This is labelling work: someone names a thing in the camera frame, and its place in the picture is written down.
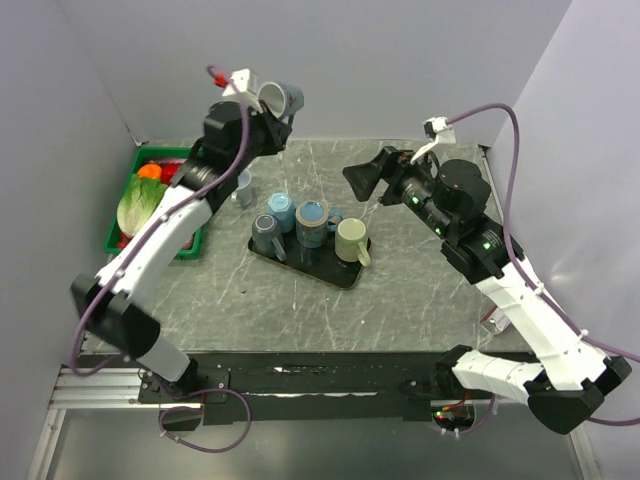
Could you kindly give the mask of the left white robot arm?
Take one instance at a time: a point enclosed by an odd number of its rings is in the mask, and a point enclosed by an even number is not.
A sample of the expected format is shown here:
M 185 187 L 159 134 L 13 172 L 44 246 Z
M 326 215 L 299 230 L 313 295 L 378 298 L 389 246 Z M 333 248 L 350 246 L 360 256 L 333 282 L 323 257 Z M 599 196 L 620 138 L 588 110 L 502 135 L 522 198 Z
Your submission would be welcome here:
M 285 149 L 293 123 L 293 115 L 279 114 L 265 101 L 257 107 L 221 101 L 210 108 L 203 136 L 140 232 L 98 273 L 81 274 L 72 283 L 80 321 L 67 362 L 71 369 L 90 332 L 163 379 L 162 390 L 174 401 L 195 395 L 196 360 L 168 341 L 140 305 L 186 241 L 236 190 L 239 174 L 255 158 Z

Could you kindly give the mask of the white footed mug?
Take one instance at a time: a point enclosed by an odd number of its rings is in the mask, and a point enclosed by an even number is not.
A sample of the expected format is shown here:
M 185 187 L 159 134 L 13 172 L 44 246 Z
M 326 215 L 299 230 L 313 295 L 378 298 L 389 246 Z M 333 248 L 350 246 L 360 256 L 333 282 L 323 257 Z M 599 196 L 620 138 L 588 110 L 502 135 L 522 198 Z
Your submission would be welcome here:
M 240 208 L 247 208 L 253 199 L 252 175 L 248 169 L 244 169 L 237 178 L 238 185 L 232 193 L 233 201 Z

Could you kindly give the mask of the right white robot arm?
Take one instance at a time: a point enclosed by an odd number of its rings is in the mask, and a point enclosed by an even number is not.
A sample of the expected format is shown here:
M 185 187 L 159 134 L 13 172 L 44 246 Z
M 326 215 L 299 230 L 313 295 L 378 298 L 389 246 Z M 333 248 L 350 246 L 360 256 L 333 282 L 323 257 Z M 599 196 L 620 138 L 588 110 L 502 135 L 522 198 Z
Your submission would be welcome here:
M 533 363 L 508 360 L 459 345 L 436 364 L 439 391 L 459 398 L 481 390 L 529 407 L 544 426 L 568 434 L 588 420 L 605 397 L 631 373 L 621 356 L 588 344 L 546 302 L 542 285 L 520 246 L 485 213 L 491 194 L 479 167 L 467 160 L 440 163 L 429 152 L 416 160 L 411 150 L 387 146 L 373 160 L 343 169 L 359 201 L 378 182 L 383 206 L 406 205 L 439 239 L 448 263 L 487 296 L 510 320 L 535 354 Z

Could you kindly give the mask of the pale green mug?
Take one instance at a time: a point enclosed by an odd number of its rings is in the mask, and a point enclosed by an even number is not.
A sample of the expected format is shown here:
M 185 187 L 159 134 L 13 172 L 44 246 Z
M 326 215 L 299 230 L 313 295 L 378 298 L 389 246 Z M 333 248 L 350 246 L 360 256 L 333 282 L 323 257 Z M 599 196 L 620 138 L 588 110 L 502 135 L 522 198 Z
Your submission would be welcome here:
M 344 262 L 358 262 L 363 267 L 371 265 L 368 253 L 368 231 L 363 221 L 345 218 L 336 227 L 335 253 Z

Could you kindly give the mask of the small slate grey mug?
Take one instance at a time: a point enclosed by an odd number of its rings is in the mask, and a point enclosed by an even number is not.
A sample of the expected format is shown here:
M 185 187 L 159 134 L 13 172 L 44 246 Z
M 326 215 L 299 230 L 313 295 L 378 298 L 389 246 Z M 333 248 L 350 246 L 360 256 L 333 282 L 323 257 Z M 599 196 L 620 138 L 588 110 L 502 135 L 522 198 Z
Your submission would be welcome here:
M 295 115 L 305 104 L 304 94 L 299 87 L 282 82 L 263 83 L 257 97 L 274 117 L 286 121 L 289 126 L 293 125 Z

